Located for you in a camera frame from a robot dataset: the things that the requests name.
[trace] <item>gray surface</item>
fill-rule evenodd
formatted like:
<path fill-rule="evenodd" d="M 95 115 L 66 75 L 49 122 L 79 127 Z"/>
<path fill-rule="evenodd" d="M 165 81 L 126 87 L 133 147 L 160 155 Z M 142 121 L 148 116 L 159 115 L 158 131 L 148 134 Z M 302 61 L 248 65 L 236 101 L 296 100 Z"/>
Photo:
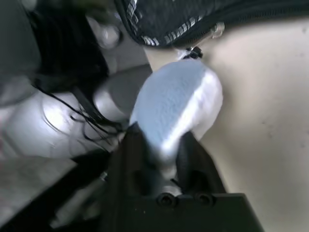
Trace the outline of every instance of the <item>gray surface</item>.
<path fill-rule="evenodd" d="M 0 1 L 0 33 L 0 81 L 8 74 L 31 73 L 39 67 L 40 53 L 18 0 Z"/>
<path fill-rule="evenodd" d="M 78 109 L 78 102 L 72 94 L 58 96 Z M 71 158 L 99 148 L 83 138 L 82 123 L 73 121 L 71 114 L 68 107 L 38 92 L 15 110 L 4 128 L 3 142 L 8 142 L 21 157 Z M 98 138 L 88 124 L 85 131 L 89 137 Z M 104 142 L 101 145 L 110 149 Z M 2 155 L 2 159 L 9 157 L 11 154 Z"/>
<path fill-rule="evenodd" d="M 123 33 L 121 43 L 110 50 L 102 49 L 102 53 L 110 69 L 110 74 L 148 64 L 148 59 L 141 46 L 133 42 L 123 26 L 120 26 Z"/>
<path fill-rule="evenodd" d="M 142 65 L 114 74 L 94 95 L 97 109 L 110 121 L 128 120 L 140 88 L 151 73 L 149 65 Z"/>
<path fill-rule="evenodd" d="M 69 159 L 24 158 L 7 160 L 0 165 L 1 226 L 75 163 Z"/>

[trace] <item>black cable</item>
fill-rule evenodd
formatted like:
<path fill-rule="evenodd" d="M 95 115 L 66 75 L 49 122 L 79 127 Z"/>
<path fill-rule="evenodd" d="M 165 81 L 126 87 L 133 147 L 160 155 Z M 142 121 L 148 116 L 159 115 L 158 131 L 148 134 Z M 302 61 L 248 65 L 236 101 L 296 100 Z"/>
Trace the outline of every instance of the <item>black cable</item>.
<path fill-rule="evenodd" d="M 83 133 L 83 137 L 85 140 L 87 141 L 90 141 L 90 142 L 93 142 L 95 143 L 96 145 L 99 146 L 98 142 L 101 142 L 101 141 L 105 141 L 107 142 L 109 145 L 111 145 L 109 139 L 112 139 L 112 138 L 115 138 L 117 137 L 117 135 L 119 135 L 119 133 L 121 132 L 124 132 L 123 130 L 120 130 L 118 129 L 117 127 L 114 127 L 114 129 L 116 129 L 116 132 L 109 132 L 107 130 L 105 130 L 104 128 L 102 128 L 101 126 L 99 126 L 95 120 L 93 120 L 92 118 L 86 116 L 84 113 L 83 113 L 83 110 L 81 108 L 81 105 L 80 105 L 80 109 L 79 110 L 76 110 L 75 108 L 73 108 L 71 105 L 69 105 L 68 103 L 66 103 L 65 101 L 63 101 L 62 99 L 60 99 L 59 97 L 55 96 L 54 94 L 51 94 L 51 93 L 47 93 L 45 92 L 44 90 L 42 90 L 41 88 L 37 88 L 38 90 L 40 90 L 42 93 L 58 100 L 59 102 L 61 102 L 62 104 L 64 104 L 65 106 L 67 106 L 69 109 L 71 109 L 74 113 L 82 116 L 84 118 L 84 120 L 80 120 L 80 119 L 76 119 L 73 117 L 72 114 L 70 114 L 70 118 L 73 120 L 73 121 L 76 121 L 76 122 L 80 122 L 83 124 L 82 126 L 82 133 Z M 85 126 L 86 126 L 86 123 L 100 136 L 100 138 L 90 138 L 89 136 L 86 135 L 86 132 L 85 132 Z M 104 136 L 102 135 L 97 129 L 99 129 L 100 131 L 104 132 L 105 134 L 107 134 L 108 136 Z"/>

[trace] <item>black plastic part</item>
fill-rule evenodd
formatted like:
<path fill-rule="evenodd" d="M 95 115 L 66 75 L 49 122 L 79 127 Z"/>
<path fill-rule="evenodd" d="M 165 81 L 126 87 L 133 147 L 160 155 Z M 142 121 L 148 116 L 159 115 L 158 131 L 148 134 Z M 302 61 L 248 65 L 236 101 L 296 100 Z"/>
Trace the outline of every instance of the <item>black plastic part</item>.
<path fill-rule="evenodd" d="M 190 54 L 185 56 L 183 59 L 189 59 L 189 58 L 192 59 L 203 58 L 202 50 L 199 47 L 194 47 L 193 49 L 191 49 Z"/>
<path fill-rule="evenodd" d="M 187 133 L 177 161 L 183 195 L 153 195 L 147 146 L 135 124 L 109 166 L 102 232 L 262 232 L 244 194 L 227 194 L 211 157 Z"/>

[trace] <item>silver metal part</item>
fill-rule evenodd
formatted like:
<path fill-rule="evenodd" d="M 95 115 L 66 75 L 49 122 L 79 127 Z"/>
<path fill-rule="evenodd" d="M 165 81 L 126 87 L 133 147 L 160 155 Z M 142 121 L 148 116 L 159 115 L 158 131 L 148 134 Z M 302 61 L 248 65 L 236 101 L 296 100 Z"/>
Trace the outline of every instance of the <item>silver metal part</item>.
<path fill-rule="evenodd" d="M 203 37 L 199 42 L 197 42 L 197 44 L 195 44 L 192 47 L 202 46 L 204 42 L 209 39 L 219 38 L 223 35 L 224 31 L 225 31 L 225 23 L 223 22 L 217 23 L 205 37 Z"/>

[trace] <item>white surface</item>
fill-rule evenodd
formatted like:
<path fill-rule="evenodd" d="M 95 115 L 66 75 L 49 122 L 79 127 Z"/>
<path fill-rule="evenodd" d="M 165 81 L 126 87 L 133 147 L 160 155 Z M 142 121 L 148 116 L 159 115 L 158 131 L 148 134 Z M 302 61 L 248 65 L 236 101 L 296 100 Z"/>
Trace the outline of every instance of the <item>white surface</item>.
<path fill-rule="evenodd" d="M 202 46 L 224 104 L 202 140 L 265 231 L 309 228 L 309 18 L 246 25 Z M 177 51 L 147 50 L 153 69 Z"/>

